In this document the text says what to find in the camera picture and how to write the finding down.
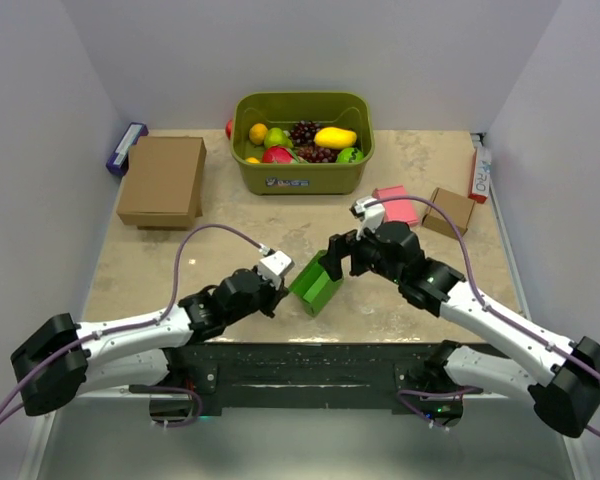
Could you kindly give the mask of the green round fruit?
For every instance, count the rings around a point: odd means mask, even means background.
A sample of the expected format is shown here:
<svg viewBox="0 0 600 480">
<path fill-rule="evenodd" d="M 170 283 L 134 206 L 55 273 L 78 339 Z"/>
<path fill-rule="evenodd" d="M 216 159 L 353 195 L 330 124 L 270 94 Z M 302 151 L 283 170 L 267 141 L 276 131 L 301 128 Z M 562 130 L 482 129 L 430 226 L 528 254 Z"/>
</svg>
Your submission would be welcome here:
<svg viewBox="0 0 600 480">
<path fill-rule="evenodd" d="M 364 153 L 356 148 L 349 147 L 341 150 L 337 156 L 336 162 L 339 164 L 355 164 L 364 159 Z"/>
</svg>

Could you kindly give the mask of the red white box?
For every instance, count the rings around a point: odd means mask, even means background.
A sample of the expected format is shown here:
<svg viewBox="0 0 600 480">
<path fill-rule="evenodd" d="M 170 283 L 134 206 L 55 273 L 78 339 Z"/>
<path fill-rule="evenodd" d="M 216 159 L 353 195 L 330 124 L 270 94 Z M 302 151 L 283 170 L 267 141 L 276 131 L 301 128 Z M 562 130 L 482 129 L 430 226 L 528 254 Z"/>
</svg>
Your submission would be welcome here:
<svg viewBox="0 0 600 480">
<path fill-rule="evenodd" d="M 474 151 L 468 197 L 478 204 L 484 204 L 489 197 L 492 156 L 484 146 Z"/>
</svg>

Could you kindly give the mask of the large brown cardboard box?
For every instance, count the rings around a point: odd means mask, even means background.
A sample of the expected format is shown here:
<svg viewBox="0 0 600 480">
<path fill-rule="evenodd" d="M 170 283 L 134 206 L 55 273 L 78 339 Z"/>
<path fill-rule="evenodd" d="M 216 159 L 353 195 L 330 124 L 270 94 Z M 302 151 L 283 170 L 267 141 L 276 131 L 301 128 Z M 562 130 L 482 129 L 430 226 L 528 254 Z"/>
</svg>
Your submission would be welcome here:
<svg viewBox="0 0 600 480">
<path fill-rule="evenodd" d="M 116 213 L 139 229 L 190 229 L 202 215 L 200 137 L 144 136 L 131 147 Z"/>
</svg>

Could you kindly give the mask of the dark grapes lower bunch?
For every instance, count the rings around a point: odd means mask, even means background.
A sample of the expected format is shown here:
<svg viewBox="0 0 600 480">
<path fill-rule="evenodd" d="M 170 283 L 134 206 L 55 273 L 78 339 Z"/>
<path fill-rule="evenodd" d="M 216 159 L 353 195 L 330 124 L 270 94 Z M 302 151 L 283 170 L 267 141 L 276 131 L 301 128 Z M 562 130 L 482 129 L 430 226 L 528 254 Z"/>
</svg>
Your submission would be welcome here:
<svg viewBox="0 0 600 480">
<path fill-rule="evenodd" d="M 300 146 L 295 149 L 296 156 L 307 163 L 335 163 L 339 153 L 339 150 L 315 145 Z"/>
</svg>

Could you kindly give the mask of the red dragon fruit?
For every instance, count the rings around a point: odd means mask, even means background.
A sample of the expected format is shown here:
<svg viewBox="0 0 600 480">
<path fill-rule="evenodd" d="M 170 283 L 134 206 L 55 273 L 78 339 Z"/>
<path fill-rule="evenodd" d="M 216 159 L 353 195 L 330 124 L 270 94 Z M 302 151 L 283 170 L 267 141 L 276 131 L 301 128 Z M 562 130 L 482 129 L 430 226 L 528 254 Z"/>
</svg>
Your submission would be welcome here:
<svg viewBox="0 0 600 480">
<path fill-rule="evenodd" d="M 298 157 L 292 149 L 277 145 L 265 150 L 261 162 L 264 164 L 294 164 L 298 162 Z"/>
</svg>

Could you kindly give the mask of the green pear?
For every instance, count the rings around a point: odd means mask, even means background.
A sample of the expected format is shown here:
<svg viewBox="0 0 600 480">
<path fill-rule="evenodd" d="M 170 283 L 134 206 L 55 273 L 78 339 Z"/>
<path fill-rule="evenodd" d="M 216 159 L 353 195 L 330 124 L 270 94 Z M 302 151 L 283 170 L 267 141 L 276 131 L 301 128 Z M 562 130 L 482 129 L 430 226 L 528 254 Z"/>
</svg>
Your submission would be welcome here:
<svg viewBox="0 0 600 480">
<path fill-rule="evenodd" d="M 263 145 L 266 149 L 269 149 L 274 146 L 292 148 L 293 142 L 281 128 L 272 127 L 267 131 L 263 140 Z"/>
</svg>

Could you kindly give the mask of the green paper box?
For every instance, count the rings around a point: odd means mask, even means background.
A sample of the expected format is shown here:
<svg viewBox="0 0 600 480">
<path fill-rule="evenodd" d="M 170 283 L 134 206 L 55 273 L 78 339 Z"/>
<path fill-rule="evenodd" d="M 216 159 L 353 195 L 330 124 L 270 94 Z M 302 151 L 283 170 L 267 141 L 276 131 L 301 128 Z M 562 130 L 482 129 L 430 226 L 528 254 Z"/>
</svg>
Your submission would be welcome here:
<svg viewBox="0 0 600 480">
<path fill-rule="evenodd" d="M 319 250 L 289 287 L 289 291 L 299 299 L 304 311 L 313 318 L 319 315 L 344 281 L 333 281 L 319 263 L 325 254 L 326 250 Z"/>
</svg>

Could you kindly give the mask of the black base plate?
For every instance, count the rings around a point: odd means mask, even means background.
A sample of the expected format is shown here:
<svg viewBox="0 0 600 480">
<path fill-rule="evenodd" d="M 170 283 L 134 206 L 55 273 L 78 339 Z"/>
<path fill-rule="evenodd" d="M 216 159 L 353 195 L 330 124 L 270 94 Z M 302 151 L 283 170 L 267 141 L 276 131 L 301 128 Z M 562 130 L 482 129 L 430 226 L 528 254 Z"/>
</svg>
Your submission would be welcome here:
<svg viewBox="0 0 600 480">
<path fill-rule="evenodd" d="M 167 375 L 134 393 L 191 388 L 202 414 L 229 408 L 415 409 L 446 426 L 463 393 L 443 372 L 452 343 L 202 343 L 164 350 Z"/>
</svg>

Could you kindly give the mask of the purple white box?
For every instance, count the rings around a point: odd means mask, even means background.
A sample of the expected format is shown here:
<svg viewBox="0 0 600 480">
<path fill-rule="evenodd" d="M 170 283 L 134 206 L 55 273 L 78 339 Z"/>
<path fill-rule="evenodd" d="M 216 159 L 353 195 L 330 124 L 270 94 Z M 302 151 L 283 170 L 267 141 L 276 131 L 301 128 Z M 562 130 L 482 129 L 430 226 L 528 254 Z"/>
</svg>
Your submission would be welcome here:
<svg viewBox="0 0 600 480">
<path fill-rule="evenodd" d="M 131 122 L 106 161 L 105 166 L 108 172 L 119 178 L 124 177 L 129 168 L 130 148 L 148 133 L 149 130 L 145 124 Z"/>
</svg>

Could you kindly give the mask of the dark grapes bunch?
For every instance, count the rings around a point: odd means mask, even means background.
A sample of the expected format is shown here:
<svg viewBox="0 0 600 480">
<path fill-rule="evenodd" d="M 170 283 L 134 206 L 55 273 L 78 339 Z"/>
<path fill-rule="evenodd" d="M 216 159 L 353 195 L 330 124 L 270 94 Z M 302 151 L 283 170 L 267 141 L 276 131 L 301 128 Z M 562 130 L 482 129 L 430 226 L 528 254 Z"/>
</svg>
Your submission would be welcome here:
<svg viewBox="0 0 600 480">
<path fill-rule="evenodd" d="M 321 129 L 320 123 L 301 120 L 292 127 L 289 137 L 295 147 L 313 146 L 315 135 Z"/>
<path fill-rule="evenodd" d="M 295 149 L 296 156 L 307 163 L 335 163 L 339 153 L 339 150 L 315 145 L 300 146 Z"/>
</svg>

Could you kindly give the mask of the dark grapes upper bunch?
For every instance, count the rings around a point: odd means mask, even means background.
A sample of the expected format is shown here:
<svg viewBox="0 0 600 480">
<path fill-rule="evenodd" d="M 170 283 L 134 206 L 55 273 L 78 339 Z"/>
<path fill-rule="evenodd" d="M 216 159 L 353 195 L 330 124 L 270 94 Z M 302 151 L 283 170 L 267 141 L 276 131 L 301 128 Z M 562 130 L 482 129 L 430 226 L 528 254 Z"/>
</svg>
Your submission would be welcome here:
<svg viewBox="0 0 600 480">
<path fill-rule="evenodd" d="M 292 127 L 289 137 L 295 147 L 313 146 L 315 135 L 321 129 L 320 123 L 301 120 Z"/>
</svg>

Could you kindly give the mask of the red fruit behind bin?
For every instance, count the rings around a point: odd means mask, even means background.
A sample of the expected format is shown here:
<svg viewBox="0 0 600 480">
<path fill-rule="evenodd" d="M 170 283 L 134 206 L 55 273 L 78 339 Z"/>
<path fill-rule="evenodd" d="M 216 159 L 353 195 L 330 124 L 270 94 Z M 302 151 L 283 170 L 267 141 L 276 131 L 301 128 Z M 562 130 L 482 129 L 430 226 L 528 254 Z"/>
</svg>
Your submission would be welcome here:
<svg viewBox="0 0 600 480">
<path fill-rule="evenodd" d="M 229 119 L 225 125 L 225 134 L 228 140 L 231 140 L 233 134 L 233 119 Z"/>
</svg>

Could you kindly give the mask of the small brown cardboard box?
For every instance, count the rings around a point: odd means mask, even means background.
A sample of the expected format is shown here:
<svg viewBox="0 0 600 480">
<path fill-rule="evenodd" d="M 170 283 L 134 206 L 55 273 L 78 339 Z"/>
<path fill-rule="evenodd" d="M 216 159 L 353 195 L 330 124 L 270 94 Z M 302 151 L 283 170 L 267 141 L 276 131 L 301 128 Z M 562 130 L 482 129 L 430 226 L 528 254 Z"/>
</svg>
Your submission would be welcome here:
<svg viewBox="0 0 600 480">
<path fill-rule="evenodd" d="M 430 202 L 443 210 L 461 236 L 468 231 L 469 222 L 476 202 L 468 197 L 437 187 Z M 445 217 L 434 207 L 428 206 L 421 221 L 424 228 L 455 238 L 454 229 Z"/>
</svg>

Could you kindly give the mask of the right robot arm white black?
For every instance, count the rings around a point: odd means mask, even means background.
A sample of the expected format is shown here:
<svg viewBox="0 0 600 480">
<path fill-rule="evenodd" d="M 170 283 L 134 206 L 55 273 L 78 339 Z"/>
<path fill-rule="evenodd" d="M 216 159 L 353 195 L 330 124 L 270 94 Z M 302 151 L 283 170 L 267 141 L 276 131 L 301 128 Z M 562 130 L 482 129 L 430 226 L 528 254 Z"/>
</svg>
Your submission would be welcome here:
<svg viewBox="0 0 600 480">
<path fill-rule="evenodd" d="M 531 403 L 554 431 L 578 438 L 600 406 L 600 344 L 574 341 L 499 305 L 471 285 L 466 275 L 425 255 L 408 225 L 387 222 L 336 234 L 321 266 L 332 280 L 372 272 L 395 284 L 413 307 L 474 333 L 499 351 L 493 357 L 455 346 L 425 369 L 439 393 L 474 387 Z"/>
</svg>

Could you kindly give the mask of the yellow mango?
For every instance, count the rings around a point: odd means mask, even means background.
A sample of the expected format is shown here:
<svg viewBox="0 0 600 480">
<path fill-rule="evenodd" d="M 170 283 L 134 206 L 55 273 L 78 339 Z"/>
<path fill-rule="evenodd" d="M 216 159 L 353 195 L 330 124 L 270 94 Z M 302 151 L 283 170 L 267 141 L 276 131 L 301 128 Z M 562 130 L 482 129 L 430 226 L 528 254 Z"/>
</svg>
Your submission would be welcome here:
<svg viewBox="0 0 600 480">
<path fill-rule="evenodd" d="M 352 130 L 325 127 L 315 134 L 313 141 L 319 147 L 343 150 L 356 144 L 357 134 Z"/>
</svg>

